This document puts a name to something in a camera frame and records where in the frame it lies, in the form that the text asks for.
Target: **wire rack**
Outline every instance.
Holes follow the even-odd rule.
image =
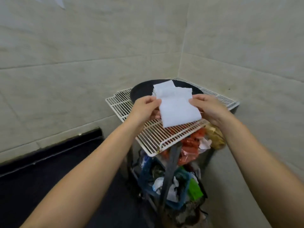
[[[181,78],[174,78],[173,80],[187,82],[193,86],[196,86],[205,94],[216,96],[222,103],[227,106],[229,110],[232,110],[240,104],[238,101],[229,99],[225,96],[202,88]],[[112,110],[116,113],[122,122],[124,122],[124,120],[127,118],[133,106],[133,103],[130,99],[130,92],[131,88],[122,90],[114,94],[114,96],[106,99],[108,105],[112,108]],[[170,146],[181,141],[190,134],[194,133],[195,131],[199,130],[200,128],[204,127],[206,124],[208,124],[208,121],[201,119],[196,122],[163,128],[161,120],[152,120],[145,123],[143,131],[136,137],[136,140],[142,149],[147,153],[147,155],[153,157],[158,153],[168,149]]]

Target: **black floor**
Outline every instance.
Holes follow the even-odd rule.
[[[48,191],[101,142],[95,139],[0,177],[0,227],[19,227]],[[142,204],[119,173],[86,227],[147,227]]]

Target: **black bowl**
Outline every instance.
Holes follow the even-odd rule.
[[[153,89],[155,84],[159,84],[165,81],[169,81],[168,79],[157,79],[157,80],[150,80],[150,81],[145,81],[142,83],[139,83],[138,85],[134,86],[133,89],[131,90],[130,93],[130,98],[131,101],[134,103],[137,99],[147,96],[147,95],[152,95]],[[173,83],[176,87],[183,87],[183,88],[192,88],[192,95],[194,94],[203,94],[203,91],[201,91],[199,88],[184,82],[184,81],[178,81],[178,80],[173,80]]]

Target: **white napkin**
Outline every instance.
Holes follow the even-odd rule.
[[[191,88],[175,87],[172,80],[154,85],[154,96],[160,98],[159,107],[163,127],[195,122],[202,118],[199,110],[189,103]]]

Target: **person's right hand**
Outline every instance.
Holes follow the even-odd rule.
[[[223,121],[232,115],[227,107],[214,96],[196,94],[192,97],[189,99],[190,104],[196,106],[202,117],[215,126],[220,127]]]

